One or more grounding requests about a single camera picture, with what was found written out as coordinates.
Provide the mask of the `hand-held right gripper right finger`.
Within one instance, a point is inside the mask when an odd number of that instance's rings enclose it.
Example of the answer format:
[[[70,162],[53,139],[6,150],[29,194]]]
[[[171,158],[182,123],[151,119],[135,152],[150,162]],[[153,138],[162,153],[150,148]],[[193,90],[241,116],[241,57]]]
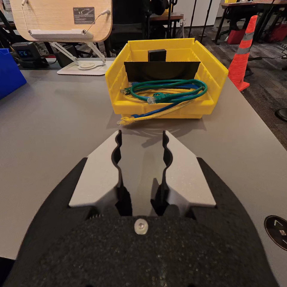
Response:
[[[165,168],[161,184],[150,200],[155,213],[162,216],[171,205],[178,208],[181,216],[192,207],[215,208],[216,201],[196,155],[168,131],[163,131],[162,146]]]

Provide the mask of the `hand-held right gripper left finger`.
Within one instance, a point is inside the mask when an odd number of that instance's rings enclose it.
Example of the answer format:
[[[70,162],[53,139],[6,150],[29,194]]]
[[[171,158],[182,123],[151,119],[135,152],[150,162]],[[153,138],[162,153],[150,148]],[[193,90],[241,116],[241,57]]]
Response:
[[[130,193],[123,183],[118,130],[91,152],[69,202],[69,207],[93,207],[99,214],[115,207],[120,216],[132,216]]]

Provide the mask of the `yellow storage bin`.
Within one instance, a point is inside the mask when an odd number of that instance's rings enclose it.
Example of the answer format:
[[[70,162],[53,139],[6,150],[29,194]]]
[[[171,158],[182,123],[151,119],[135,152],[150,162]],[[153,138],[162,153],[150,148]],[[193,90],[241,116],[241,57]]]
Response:
[[[194,79],[129,82],[124,62],[148,62],[148,50],[165,49],[166,62],[201,62]],[[228,69],[194,38],[128,41],[105,74],[119,125],[149,119],[200,119],[212,113]]]

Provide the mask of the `black ethernet switch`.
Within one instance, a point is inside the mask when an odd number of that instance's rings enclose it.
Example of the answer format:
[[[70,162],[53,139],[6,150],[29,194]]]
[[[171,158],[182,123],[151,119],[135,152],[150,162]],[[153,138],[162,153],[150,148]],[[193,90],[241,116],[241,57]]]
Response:
[[[166,62],[165,49],[148,50],[148,62]]]

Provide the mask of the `blue storage bin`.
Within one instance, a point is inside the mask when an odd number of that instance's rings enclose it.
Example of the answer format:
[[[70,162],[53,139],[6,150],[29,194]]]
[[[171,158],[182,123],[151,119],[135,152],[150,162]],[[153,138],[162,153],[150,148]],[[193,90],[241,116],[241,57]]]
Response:
[[[27,83],[8,48],[0,49],[0,99]]]

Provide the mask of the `black bin divider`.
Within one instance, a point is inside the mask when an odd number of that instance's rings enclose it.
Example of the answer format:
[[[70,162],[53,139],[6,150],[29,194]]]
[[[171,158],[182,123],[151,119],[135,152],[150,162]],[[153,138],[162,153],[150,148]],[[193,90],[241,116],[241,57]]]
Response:
[[[191,80],[201,62],[124,62],[129,82]]]

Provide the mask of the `black power adapter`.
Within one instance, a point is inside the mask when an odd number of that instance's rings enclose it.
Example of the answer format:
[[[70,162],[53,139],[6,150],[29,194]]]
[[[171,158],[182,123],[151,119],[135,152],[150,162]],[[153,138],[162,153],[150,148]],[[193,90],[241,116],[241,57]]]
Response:
[[[63,47],[68,52],[70,52],[73,56],[78,57],[76,49],[73,45],[64,44]],[[55,55],[57,62],[59,63],[61,68],[64,68],[73,62],[73,60],[71,60],[70,58],[68,58],[66,55],[64,55],[62,52],[60,52],[58,50],[56,52],[54,52],[54,55]]]

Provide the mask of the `orange traffic cone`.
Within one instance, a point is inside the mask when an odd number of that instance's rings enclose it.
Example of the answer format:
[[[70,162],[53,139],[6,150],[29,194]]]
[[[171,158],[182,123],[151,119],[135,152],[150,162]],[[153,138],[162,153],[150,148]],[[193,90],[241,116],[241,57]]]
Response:
[[[243,91],[249,87],[249,83],[244,81],[247,62],[253,41],[253,35],[256,27],[257,15],[252,16],[245,30],[245,34],[239,44],[239,48],[235,53],[233,60],[228,68],[228,77],[236,86],[238,91]]]

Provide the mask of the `black power station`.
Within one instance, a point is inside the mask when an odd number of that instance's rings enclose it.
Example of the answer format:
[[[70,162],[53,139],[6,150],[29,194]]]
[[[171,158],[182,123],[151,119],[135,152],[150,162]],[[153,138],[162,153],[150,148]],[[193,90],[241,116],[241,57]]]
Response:
[[[12,48],[19,56],[19,63],[23,68],[38,69],[49,66],[45,57],[41,56],[33,42],[18,42]]]

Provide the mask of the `red box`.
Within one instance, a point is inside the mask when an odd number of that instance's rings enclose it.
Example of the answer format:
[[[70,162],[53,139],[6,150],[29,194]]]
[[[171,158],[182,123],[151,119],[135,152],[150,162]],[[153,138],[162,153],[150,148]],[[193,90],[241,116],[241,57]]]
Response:
[[[228,35],[227,43],[229,45],[239,45],[245,35],[245,29],[231,30]]]

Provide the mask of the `black office chair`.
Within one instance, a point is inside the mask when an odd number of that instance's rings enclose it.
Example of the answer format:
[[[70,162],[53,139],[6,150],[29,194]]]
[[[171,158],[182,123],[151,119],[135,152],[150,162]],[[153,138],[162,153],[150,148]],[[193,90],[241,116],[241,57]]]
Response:
[[[113,26],[107,48],[118,55],[128,41],[165,39],[164,24],[151,24],[150,16],[161,16],[169,8],[166,0],[113,0]]]

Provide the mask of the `wooden stand with white base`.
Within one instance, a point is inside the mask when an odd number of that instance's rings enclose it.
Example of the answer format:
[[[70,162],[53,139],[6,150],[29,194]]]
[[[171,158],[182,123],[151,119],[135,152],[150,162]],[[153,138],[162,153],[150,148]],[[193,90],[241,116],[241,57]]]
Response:
[[[49,42],[72,62],[59,75],[105,75],[110,61],[96,47],[112,30],[112,0],[11,0],[13,19],[20,35],[33,42]],[[79,59],[60,43],[84,43],[99,57]]]

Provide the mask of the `red bag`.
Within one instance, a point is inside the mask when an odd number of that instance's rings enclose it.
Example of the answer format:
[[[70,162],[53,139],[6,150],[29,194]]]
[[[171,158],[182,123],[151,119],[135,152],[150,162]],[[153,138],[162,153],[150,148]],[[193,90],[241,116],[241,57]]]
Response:
[[[271,34],[267,39],[267,42],[268,43],[281,42],[285,39],[286,36],[287,36],[287,24],[280,23],[279,25],[276,25],[274,27],[274,29],[272,30]]]

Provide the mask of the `dark work table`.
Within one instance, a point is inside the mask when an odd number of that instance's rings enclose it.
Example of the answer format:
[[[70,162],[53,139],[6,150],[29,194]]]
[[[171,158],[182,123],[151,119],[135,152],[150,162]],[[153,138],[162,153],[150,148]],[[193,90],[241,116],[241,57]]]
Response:
[[[246,29],[250,18],[257,15],[253,42],[267,42],[276,25],[286,23],[286,1],[225,1],[220,26],[217,30],[217,41],[231,30]]]

